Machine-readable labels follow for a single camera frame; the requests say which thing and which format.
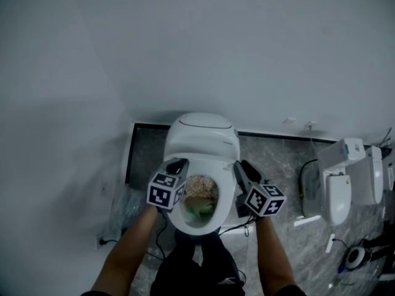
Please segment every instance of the forearm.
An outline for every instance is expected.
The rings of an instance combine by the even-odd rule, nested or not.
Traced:
[[[108,255],[92,290],[111,296],[128,295],[130,284],[144,257],[157,219],[157,209],[147,205]]]
[[[295,285],[291,265],[269,217],[256,222],[258,268],[264,294],[272,296],[288,285]]]

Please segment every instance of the person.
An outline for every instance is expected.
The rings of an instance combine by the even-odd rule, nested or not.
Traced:
[[[158,211],[146,205],[108,255],[90,292],[83,296],[126,296],[143,260]],[[304,296],[269,217],[256,221],[258,270],[265,296]],[[151,295],[245,295],[235,261],[217,232],[201,236],[203,263],[192,261],[194,239],[176,231],[176,247],[162,262]]]

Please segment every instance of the water in toilet bowl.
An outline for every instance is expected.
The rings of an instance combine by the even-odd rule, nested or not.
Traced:
[[[199,227],[212,218],[218,202],[218,187],[207,176],[195,175],[186,180],[182,214],[190,226]]]

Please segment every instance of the smart toilet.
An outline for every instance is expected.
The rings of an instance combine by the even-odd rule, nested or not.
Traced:
[[[351,178],[351,202],[357,205],[375,205],[383,197],[383,161],[381,149],[372,146],[366,157],[346,168]]]
[[[193,219],[182,201],[168,213],[170,221],[180,231],[194,236],[215,231],[226,220],[235,194],[233,164],[240,158],[237,130],[220,115],[184,114],[168,131],[164,160],[171,158],[189,160],[187,180],[191,176],[212,179],[218,188],[218,201],[207,221]]]
[[[317,153],[318,165],[302,170],[302,210],[305,217],[322,216],[332,226],[346,220],[354,188],[346,167],[365,158],[359,138],[344,138]]]

